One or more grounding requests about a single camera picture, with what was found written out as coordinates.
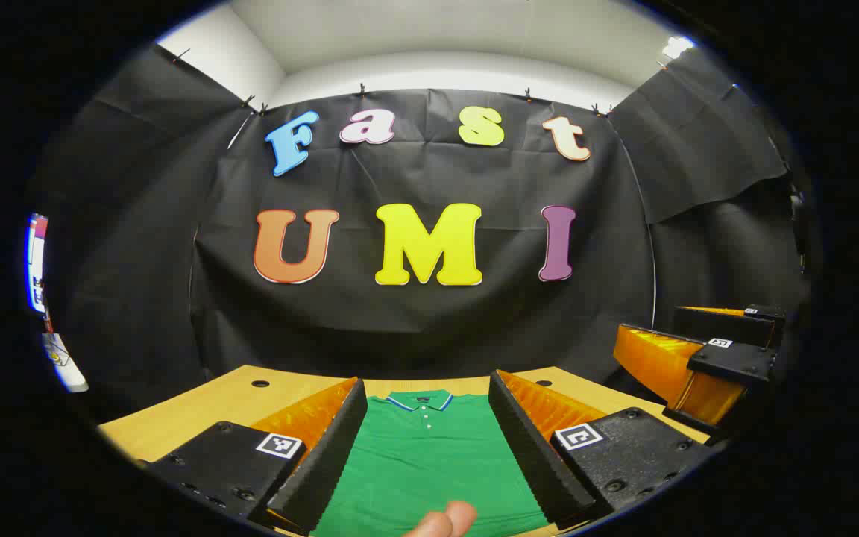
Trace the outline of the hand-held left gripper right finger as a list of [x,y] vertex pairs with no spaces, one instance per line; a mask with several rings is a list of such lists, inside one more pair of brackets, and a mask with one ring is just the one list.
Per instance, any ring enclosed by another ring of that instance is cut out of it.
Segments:
[[714,454],[638,406],[600,411],[507,371],[491,373],[488,403],[559,528],[633,509]]

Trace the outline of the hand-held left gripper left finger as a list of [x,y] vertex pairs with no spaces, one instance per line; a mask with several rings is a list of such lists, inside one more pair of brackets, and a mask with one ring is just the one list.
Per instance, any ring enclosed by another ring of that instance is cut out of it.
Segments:
[[209,515],[308,535],[365,414],[358,377],[219,377],[136,412],[134,456]]

